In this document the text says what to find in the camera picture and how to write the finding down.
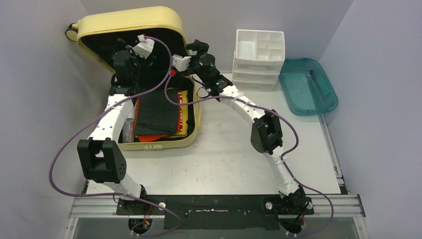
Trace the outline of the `yellow hard-shell suitcase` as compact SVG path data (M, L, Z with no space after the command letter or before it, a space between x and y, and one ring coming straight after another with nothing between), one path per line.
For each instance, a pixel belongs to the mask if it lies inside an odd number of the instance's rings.
M138 43L138 35L154 37L165 43L159 43L153 50L153 55L159 56L152 67L151 74L141 74L150 83L140 89L146 91L160 83L168 70L168 52L187 55L186 40L183 33L182 20L171 8L152 6L122 11L114 11L86 16L77 23L69 25L65 31L66 37L78 44L88 55L93 57L105 69L115 73L112 54L125 45L134 46ZM134 137L134 142L123 143L122 132L118 145L124 151L150 149L181 148L191 144L198 132L201 118L201 108L188 106L189 119L186 137L164 137L156 141L141 142Z

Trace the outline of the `dark navy fabric item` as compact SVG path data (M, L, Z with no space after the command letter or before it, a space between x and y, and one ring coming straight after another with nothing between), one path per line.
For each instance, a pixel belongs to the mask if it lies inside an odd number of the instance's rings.
M169 89L167 94L157 90L138 97L135 136L170 135L177 132L180 107L173 103L179 98L178 89Z

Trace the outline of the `teal transparent plastic tray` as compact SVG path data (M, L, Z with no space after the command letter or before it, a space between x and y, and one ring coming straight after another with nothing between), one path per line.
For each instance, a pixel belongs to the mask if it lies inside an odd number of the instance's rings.
M279 81L290 111L297 116L324 115L338 106L330 80L314 59L286 59Z

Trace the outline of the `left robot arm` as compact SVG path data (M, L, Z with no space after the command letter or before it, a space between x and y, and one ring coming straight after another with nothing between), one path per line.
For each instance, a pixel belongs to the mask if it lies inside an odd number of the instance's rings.
M136 214L151 210L146 189L127 174L127 163L118 140L133 108L132 95L139 90L140 62L132 50L112 54L115 79L111 83L105 115L77 151L86 179L103 184L119 196L119 206Z

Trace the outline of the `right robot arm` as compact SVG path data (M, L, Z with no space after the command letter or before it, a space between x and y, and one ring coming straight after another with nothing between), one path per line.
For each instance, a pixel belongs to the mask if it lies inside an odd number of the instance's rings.
M293 215L313 211L313 205L303 187L286 167L283 149L283 133L279 115L274 110L264 109L248 99L231 80L215 66L215 57L208 53L207 43L195 40L186 46L194 51L190 63L182 75L197 75L208 92L206 99L216 99L237 112L251 126L252 147L262 153L275 176L281 197L282 208Z

